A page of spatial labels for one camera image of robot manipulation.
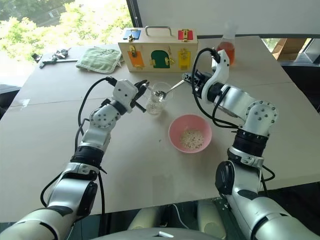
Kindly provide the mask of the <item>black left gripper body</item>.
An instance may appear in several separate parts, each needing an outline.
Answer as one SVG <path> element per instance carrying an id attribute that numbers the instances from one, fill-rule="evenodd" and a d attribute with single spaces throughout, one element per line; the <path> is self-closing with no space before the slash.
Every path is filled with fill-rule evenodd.
<path id="1" fill-rule="evenodd" d="M 145 91 L 139 91 L 138 90 L 137 94 L 133 97 L 133 99 L 132 99 L 132 101 L 130 103 L 130 107 L 131 108 L 135 107 L 134 101 L 137 101 L 144 93 L 145 93 Z"/>

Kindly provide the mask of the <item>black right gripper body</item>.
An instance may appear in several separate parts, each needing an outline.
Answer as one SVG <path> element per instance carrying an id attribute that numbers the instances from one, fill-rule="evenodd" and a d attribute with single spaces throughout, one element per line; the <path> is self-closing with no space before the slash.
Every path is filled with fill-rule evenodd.
<path id="1" fill-rule="evenodd" d="M 195 71 L 193 78 L 194 91 L 192 92 L 194 97 L 202 98 L 202 93 L 206 93 L 206 98 L 213 98 L 213 85 L 208 84 L 205 86 L 211 77 L 212 75 L 208 72 Z"/>

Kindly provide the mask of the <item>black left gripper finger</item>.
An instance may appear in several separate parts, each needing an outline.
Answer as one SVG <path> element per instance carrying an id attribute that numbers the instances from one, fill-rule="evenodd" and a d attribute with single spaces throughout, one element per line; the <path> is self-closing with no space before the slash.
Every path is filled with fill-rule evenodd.
<path id="1" fill-rule="evenodd" d="M 150 90 L 150 82 L 147 79 L 141 80 L 136 83 L 136 87 L 140 92 L 145 92 L 146 90 Z"/>
<path id="2" fill-rule="evenodd" d="M 143 113 L 145 113 L 147 110 L 142 106 L 140 105 L 137 101 L 134 101 L 134 105 L 139 109 L 141 110 Z"/>

